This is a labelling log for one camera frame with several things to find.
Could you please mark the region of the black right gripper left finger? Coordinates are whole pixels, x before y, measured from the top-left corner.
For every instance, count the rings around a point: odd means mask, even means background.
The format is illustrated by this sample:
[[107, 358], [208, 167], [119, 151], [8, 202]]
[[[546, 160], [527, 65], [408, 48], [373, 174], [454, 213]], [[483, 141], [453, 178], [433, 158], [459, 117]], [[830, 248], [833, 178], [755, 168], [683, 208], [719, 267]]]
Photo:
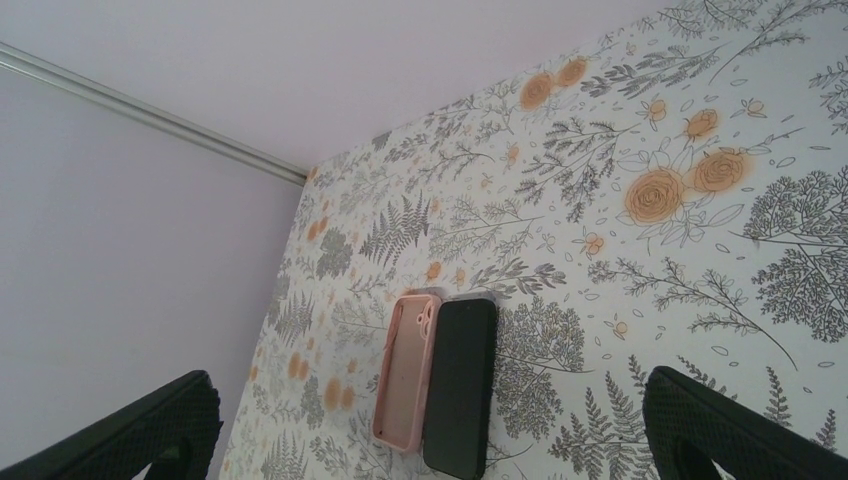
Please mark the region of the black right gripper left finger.
[[223, 421], [209, 374], [193, 370], [16, 464], [3, 479], [204, 479]]

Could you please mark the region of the black smartphone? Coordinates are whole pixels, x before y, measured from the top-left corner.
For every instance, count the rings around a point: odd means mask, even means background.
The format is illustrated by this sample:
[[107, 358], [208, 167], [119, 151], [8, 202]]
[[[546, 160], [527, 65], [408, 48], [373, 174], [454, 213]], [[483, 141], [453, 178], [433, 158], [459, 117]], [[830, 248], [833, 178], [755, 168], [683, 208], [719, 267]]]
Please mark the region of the black smartphone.
[[485, 471], [498, 310], [486, 298], [444, 303], [437, 315], [423, 424], [423, 459], [458, 479]]

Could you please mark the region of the pink phone case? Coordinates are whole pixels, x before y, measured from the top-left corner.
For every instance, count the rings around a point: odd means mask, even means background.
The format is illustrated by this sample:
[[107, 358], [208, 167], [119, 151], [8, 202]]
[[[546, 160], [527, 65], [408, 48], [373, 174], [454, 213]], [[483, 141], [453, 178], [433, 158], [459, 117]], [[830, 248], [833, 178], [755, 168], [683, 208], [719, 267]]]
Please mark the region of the pink phone case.
[[401, 296], [390, 317], [371, 431], [378, 442], [402, 454], [421, 445], [441, 304], [432, 294]]

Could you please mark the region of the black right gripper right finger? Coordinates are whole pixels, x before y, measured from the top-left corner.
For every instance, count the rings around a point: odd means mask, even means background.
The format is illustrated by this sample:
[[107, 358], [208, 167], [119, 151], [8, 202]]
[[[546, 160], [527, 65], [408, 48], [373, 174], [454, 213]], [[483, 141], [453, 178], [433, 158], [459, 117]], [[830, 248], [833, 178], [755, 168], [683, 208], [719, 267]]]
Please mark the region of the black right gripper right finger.
[[845, 479], [847, 459], [667, 366], [648, 377], [646, 437], [662, 479]]

